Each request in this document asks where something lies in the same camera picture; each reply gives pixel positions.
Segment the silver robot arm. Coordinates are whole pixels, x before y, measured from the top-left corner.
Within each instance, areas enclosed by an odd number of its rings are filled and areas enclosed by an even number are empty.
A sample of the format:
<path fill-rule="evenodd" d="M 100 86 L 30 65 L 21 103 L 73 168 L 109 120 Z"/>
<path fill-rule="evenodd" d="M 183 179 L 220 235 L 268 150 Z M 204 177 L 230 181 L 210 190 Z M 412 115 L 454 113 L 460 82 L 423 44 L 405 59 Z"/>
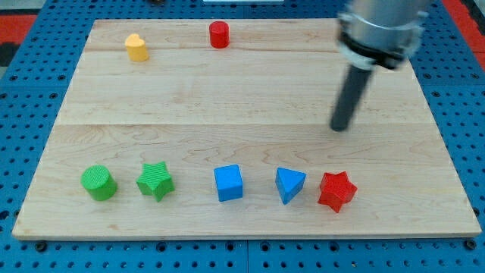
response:
<path fill-rule="evenodd" d="M 413 56 L 431 0 L 352 0 L 338 14 L 338 48 L 353 66 L 390 70 Z"/>

